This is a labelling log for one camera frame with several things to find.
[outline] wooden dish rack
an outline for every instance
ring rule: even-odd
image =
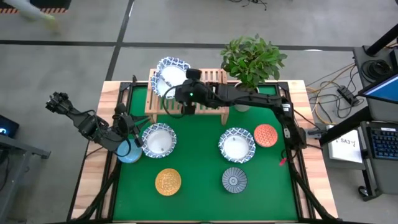
[[[202,71],[200,81],[206,82],[218,82],[227,84],[227,74],[222,69],[200,69]],[[158,114],[167,114],[162,106],[162,98],[156,95],[155,92],[152,91],[152,85],[150,83],[150,78],[155,74],[156,69],[150,69],[149,72],[149,81],[148,81],[148,89],[147,89],[147,98],[145,104],[145,114],[150,116],[151,122],[156,123]],[[170,114],[181,114],[181,104],[176,102],[175,99],[165,99],[165,105],[167,111]],[[195,114],[219,114],[221,115],[221,124],[225,125],[228,120],[229,108],[228,107],[220,107],[217,109],[207,108],[205,106],[199,105],[197,103],[197,107],[195,110]]]

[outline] keyboard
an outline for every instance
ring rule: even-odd
[[[398,131],[394,128],[371,129],[374,157],[398,160]]]

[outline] yellow plate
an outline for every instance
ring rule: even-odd
[[[181,187],[181,176],[175,169],[164,169],[155,179],[156,190],[163,196],[171,196]]]

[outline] red clip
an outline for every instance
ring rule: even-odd
[[[279,163],[280,166],[283,166],[286,162],[286,158],[282,159],[281,162]]]

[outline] green leaves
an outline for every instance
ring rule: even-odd
[[[278,47],[266,42],[257,34],[252,37],[240,37],[232,40],[220,52],[223,56],[221,68],[232,77],[241,80],[246,88],[255,88],[260,82],[274,77],[280,78],[279,67],[285,65]]]

